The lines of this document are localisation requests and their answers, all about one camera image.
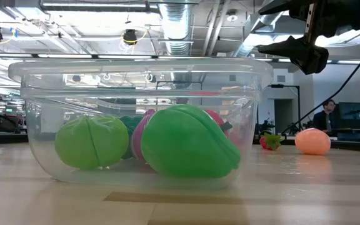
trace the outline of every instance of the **table surface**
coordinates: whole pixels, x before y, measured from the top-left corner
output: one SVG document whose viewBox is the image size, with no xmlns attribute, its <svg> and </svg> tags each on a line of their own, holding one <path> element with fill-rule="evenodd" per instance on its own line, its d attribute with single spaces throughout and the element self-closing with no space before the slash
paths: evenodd
<svg viewBox="0 0 360 225">
<path fill-rule="evenodd" d="M 360 225 L 360 152 L 254 146 L 232 186 L 191 191 L 59 182 L 27 144 L 2 144 L 0 224 Z"/>
</svg>

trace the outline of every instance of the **plastic bin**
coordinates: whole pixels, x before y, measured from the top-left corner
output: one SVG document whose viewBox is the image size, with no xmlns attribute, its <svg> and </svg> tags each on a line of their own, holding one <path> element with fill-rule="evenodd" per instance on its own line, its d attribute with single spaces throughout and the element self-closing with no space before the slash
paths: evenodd
<svg viewBox="0 0 360 225">
<path fill-rule="evenodd" d="M 252 146 L 273 69 L 253 59 L 20 62 L 29 143 L 74 183 L 223 188 Z"/>
</svg>

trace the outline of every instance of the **man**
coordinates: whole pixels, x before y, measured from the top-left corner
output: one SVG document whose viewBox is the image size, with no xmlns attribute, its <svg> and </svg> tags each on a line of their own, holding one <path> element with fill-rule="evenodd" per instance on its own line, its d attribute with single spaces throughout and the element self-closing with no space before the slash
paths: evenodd
<svg viewBox="0 0 360 225">
<path fill-rule="evenodd" d="M 323 103 L 323 111 L 316 113 L 313 117 L 313 126 L 316 129 L 331 133 L 331 113 L 334 111 L 336 103 L 330 99 Z"/>
</svg>

